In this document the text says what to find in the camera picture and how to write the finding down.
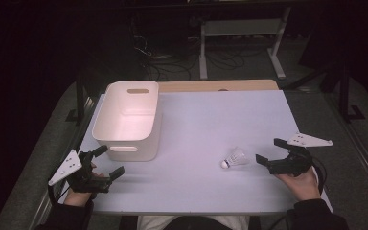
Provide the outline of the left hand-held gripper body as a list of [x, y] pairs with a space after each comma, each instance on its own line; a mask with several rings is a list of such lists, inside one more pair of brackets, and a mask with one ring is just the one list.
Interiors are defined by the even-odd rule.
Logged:
[[92, 160], [95, 156], [92, 151], [77, 153], [72, 149], [55, 170], [48, 185], [54, 186], [65, 179], [77, 193], [107, 193], [112, 179], [93, 174]]

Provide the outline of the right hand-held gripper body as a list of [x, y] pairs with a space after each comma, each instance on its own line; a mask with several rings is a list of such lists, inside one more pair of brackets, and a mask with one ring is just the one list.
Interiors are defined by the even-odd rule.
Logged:
[[288, 140], [288, 156], [285, 159], [270, 161], [267, 167], [270, 174], [292, 174], [298, 176], [305, 173], [313, 165], [313, 157], [308, 148], [330, 147], [332, 140], [325, 140], [308, 134], [297, 132]]

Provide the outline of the white shuttlecock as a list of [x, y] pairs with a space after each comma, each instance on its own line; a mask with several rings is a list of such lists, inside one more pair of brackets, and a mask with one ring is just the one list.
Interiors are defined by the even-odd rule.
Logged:
[[220, 163], [223, 169], [229, 169], [233, 166], [246, 165], [249, 163], [249, 158], [240, 148], [234, 148]]

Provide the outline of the white plastic storage bin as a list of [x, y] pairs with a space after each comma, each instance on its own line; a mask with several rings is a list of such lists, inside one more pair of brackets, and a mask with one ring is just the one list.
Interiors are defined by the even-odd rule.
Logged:
[[146, 162], [158, 152], [162, 112], [159, 85], [152, 80], [118, 81], [107, 86], [92, 136], [106, 145], [108, 157]]

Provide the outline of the person's left hand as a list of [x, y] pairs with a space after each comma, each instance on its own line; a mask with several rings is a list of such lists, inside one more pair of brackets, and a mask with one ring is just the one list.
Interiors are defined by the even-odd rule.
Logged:
[[77, 193], [73, 189], [69, 189], [63, 204], [68, 206], [84, 207], [91, 196], [91, 193]]

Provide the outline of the person's right hand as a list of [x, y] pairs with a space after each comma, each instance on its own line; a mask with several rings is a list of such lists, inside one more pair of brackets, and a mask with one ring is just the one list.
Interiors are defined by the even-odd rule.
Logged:
[[309, 168], [298, 176], [276, 174], [276, 177], [289, 188], [298, 201], [321, 198], [313, 168]]

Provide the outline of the black metal stand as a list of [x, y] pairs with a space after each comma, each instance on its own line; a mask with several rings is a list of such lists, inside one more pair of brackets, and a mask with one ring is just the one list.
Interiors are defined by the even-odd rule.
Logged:
[[69, 111], [66, 122], [75, 122], [78, 126], [84, 117], [85, 97], [81, 73], [76, 77], [76, 100], [77, 107]]
[[346, 123], [353, 120], [364, 120], [365, 116], [357, 105], [349, 104], [350, 74], [345, 63], [341, 64], [341, 76], [339, 83], [339, 112]]

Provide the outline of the white table cover sheet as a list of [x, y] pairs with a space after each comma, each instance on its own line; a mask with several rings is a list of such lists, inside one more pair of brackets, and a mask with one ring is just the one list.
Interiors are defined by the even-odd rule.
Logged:
[[235, 147], [249, 157], [282, 159], [274, 145], [298, 130], [280, 90], [163, 93], [159, 149], [149, 162], [125, 162], [125, 174], [94, 200], [97, 214], [266, 215], [295, 198], [267, 168], [223, 169]]

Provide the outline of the person's torso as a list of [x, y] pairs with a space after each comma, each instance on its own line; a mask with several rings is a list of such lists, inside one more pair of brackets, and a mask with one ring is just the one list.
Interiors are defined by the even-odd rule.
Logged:
[[137, 230], [248, 230], [249, 216], [140, 216]]

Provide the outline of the white metal desk frame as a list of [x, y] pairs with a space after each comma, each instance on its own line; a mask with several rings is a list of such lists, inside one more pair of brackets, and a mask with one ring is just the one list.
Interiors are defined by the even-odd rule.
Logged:
[[279, 18], [273, 19], [246, 19], [246, 20], [222, 20], [207, 21], [200, 27], [200, 54], [199, 72], [202, 80], [208, 79], [207, 62], [205, 55], [205, 38], [217, 36], [240, 36], [240, 35], [274, 35], [274, 44], [267, 48], [272, 66], [277, 78], [282, 80], [286, 77], [280, 60], [277, 57], [278, 50], [288, 23], [291, 7], [285, 7]]

